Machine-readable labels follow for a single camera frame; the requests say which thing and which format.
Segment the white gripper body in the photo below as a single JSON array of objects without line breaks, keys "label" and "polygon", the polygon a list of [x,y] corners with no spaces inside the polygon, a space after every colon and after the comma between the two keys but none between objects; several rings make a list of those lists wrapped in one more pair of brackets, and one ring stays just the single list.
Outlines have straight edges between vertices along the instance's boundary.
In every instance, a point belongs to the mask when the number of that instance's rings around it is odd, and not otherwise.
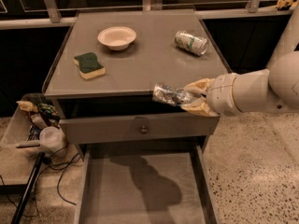
[{"label": "white gripper body", "polygon": [[225,74],[216,77],[207,89],[206,102],[216,113],[223,116],[240,115],[233,98],[233,86],[236,73]]}]

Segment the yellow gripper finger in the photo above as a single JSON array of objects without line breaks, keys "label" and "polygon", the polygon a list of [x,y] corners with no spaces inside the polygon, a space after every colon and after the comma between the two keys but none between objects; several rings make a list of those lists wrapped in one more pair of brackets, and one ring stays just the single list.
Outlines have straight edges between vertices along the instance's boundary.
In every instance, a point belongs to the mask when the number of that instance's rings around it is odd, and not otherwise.
[{"label": "yellow gripper finger", "polygon": [[219,115],[209,107],[205,97],[198,98],[189,104],[182,105],[181,108],[191,114],[204,117],[217,117]]},{"label": "yellow gripper finger", "polygon": [[195,94],[206,95],[213,81],[214,78],[203,78],[186,85],[183,90]]}]

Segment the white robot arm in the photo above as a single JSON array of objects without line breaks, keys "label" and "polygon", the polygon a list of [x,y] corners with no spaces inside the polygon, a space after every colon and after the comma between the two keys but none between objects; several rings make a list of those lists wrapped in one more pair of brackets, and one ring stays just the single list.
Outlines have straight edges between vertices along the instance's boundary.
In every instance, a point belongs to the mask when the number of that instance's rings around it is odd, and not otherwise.
[{"label": "white robot arm", "polygon": [[201,79],[187,85],[184,90],[205,95],[181,106],[195,115],[296,113],[299,110],[299,51],[281,56],[267,69]]}]

